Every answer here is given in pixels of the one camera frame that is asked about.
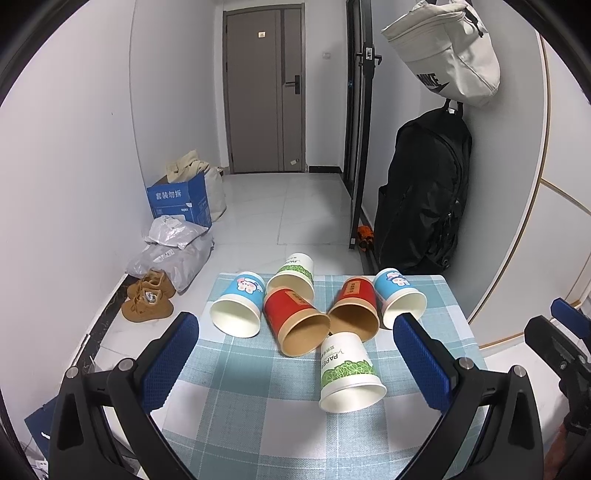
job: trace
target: white paper cup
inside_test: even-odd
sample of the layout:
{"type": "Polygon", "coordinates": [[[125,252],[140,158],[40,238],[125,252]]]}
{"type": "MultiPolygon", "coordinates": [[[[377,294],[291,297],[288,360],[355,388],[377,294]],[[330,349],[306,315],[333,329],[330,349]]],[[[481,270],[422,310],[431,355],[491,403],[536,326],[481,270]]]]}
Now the white paper cup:
{"type": "Polygon", "coordinates": [[[275,276],[269,280],[267,291],[289,288],[307,301],[314,300],[314,262],[306,254],[293,254],[275,276]]]}
{"type": "Polygon", "coordinates": [[[361,339],[341,332],[322,343],[320,408],[328,413],[357,411],[379,402],[386,394],[361,339]]]}
{"type": "Polygon", "coordinates": [[[224,333],[240,338],[254,337],[261,329],[265,281],[256,273],[242,272],[213,302],[209,314],[224,333]]]}
{"type": "Polygon", "coordinates": [[[414,288],[395,268],[380,271],[374,278],[374,288],[387,329],[392,330],[398,315],[411,313],[418,320],[427,309],[425,294],[414,288]]]}

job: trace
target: gray door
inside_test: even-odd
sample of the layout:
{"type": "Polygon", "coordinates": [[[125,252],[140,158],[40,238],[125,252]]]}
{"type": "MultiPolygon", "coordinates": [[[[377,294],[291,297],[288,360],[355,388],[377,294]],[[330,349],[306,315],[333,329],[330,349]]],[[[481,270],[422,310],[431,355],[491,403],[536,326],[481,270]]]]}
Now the gray door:
{"type": "Polygon", "coordinates": [[[302,171],[301,9],[225,15],[230,167],[234,173],[302,171]]]}

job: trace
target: red paper cup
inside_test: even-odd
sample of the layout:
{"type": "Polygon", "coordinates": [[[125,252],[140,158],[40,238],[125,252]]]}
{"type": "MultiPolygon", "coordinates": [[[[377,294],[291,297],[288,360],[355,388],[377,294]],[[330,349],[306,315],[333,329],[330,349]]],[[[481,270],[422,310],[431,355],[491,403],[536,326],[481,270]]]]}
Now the red paper cup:
{"type": "Polygon", "coordinates": [[[330,319],[289,288],[267,294],[263,310],[281,351],[300,356],[318,347],[329,334],[330,319]]]}
{"type": "Polygon", "coordinates": [[[348,279],[328,315],[330,333],[352,332],[362,342],[372,339],[379,330],[374,285],[363,277],[348,279]]]}

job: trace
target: screw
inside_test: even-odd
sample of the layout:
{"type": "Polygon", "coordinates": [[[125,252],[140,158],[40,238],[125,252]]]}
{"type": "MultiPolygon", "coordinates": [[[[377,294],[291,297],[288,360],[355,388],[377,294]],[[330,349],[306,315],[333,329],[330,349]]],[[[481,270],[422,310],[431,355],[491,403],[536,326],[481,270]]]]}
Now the screw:
{"type": "Polygon", "coordinates": [[[78,367],[70,367],[68,370],[66,370],[67,378],[74,378],[76,375],[78,375],[78,367]]]}
{"type": "Polygon", "coordinates": [[[462,367],[464,370],[471,370],[472,368],[474,368],[474,362],[472,361],[472,359],[466,356],[460,358],[458,360],[458,363],[460,364],[460,367],[462,367]]]}
{"type": "Polygon", "coordinates": [[[134,366],[134,361],[131,358],[124,358],[118,365],[122,372],[127,372],[132,366],[134,366]]]}
{"type": "Polygon", "coordinates": [[[518,377],[524,377],[527,375],[527,371],[521,365],[514,366],[513,371],[515,372],[515,375],[517,375],[518,377]]]}

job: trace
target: paper cup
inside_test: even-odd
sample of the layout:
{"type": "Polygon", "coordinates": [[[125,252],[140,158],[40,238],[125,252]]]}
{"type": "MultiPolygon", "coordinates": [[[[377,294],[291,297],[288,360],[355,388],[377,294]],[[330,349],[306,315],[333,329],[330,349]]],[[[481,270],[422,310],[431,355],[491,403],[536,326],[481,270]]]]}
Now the paper cup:
{"type": "Polygon", "coordinates": [[[289,288],[267,294],[265,316],[281,351],[300,356],[318,347],[329,334],[330,319],[289,288]]]}
{"type": "Polygon", "coordinates": [[[314,262],[306,254],[293,254],[269,280],[267,291],[289,288],[308,301],[314,300],[314,262]]]}
{"type": "Polygon", "coordinates": [[[322,343],[320,364],[320,408],[328,413],[361,410],[386,394],[361,339],[354,333],[329,336],[322,343]]]}
{"type": "Polygon", "coordinates": [[[376,296],[381,303],[384,326],[394,327],[402,313],[411,313],[417,320],[427,309],[427,297],[414,288],[395,268],[384,268],[374,278],[376,296]]]}
{"type": "Polygon", "coordinates": [[[362,342],[372,339],[379,330],[379,317],[372,283],[363,277],[348,279],[329,310],[330,332],[352,332],[362,342]]]}
{"type": "Polygon", "coordinates": [[[261,329],[265,282],[253,272],[238,274],[221,297],[213,302],[213,324],[234,337],[249,338],[261,329]]]}

